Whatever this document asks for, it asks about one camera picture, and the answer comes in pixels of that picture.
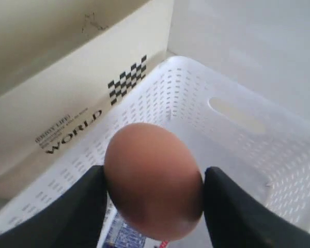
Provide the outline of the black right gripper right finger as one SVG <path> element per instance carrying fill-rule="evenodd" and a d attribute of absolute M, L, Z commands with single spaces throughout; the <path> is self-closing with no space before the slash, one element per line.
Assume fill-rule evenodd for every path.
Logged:
<path fill-rule="evenodd" d="M 310 234 L 247 194 L 220 168 L 205 171 L 204 215 L 213 247 L 310 247 Z"/>

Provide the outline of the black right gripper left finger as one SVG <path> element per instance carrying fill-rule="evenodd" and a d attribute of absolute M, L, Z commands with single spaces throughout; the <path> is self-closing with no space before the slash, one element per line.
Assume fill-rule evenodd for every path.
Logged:
<path fill-rule="evenodd" d="M 107 205 L 104 167 L 91 167 L 48 207 L 0 234 L 0 247 L 97 247 Z"/>

